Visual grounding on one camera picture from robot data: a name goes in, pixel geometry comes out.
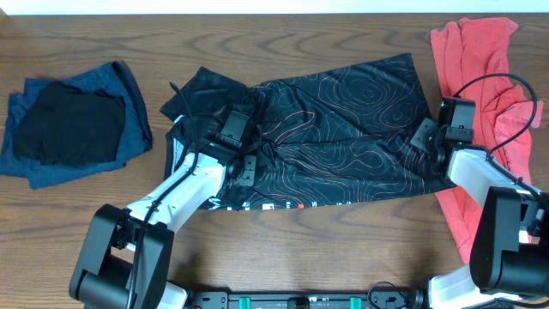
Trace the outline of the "black patterned jersey shirt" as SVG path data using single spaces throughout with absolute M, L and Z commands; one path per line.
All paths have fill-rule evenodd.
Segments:
M 161 112 L 173 122 L 168 173 L 230 112 L 252 121 L 253 185 L 224 185 L 206 209 L 315 208 L 449 188 L 412 144 L 431 114 L 407 53 L 254 87 L 200 68 Z

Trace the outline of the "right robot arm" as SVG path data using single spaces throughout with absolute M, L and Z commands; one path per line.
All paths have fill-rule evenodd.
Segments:
M 410 308 L 548 305 L 548 196 L 473 143 L 475 104 L 445 97 L 437 121 L 425 119 L 413 146 L 431 170 L 482 208 L 469 262 L 435 276 L 408 297 Z

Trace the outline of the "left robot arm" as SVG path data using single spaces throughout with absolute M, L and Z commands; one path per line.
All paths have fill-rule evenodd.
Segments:
M 94 214 L 69 283 L 87 308 L 182 308 L 187 292 L 167 280 L 174 236 L 225 185 L 251 185 L 244 156 L 256 129 L 232 111 L 213 138 L 196 138 L 181 166 L 125 209 L 105 204 Z

